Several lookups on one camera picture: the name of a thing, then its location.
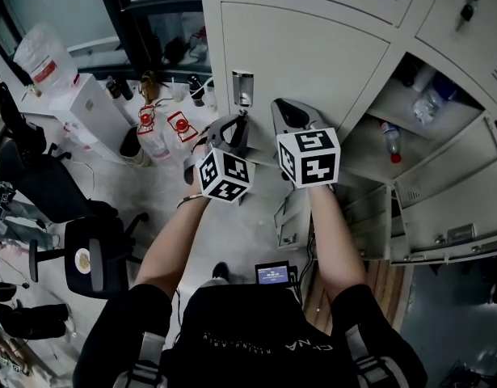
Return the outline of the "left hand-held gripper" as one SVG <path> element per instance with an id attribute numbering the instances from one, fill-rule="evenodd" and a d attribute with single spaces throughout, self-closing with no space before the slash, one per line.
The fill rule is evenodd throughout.
<path id="1" fill-rule="evenodd" d="M 240 110 L 235 120 L 234 116 L 223 116 L 208 127 L 208 152 L 192 155 L 183 164 L 186 183 L 193 185 L 197 179 L 200 191 L 185 197 L 183 201 L 205 197 L 232 203 L 251 190 L 255 164 L 238 157 L 246 155 L 249 134 L 247 114 L 247 110 Z M 230 147 L 224 132 L 234 124 L 231 154 L 220 149 Z"/>

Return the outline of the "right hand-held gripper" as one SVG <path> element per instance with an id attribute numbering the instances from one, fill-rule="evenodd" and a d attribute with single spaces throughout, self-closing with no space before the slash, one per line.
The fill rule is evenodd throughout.
<path id="1" fill-rule="evenodd" d="M 340 145 L 336 131 L 311 106 L 278 98 L 271 104 L 281 170 L 295 188 L 338 182 Z M 288 133 L 289 130 L 304 130 Z"/>

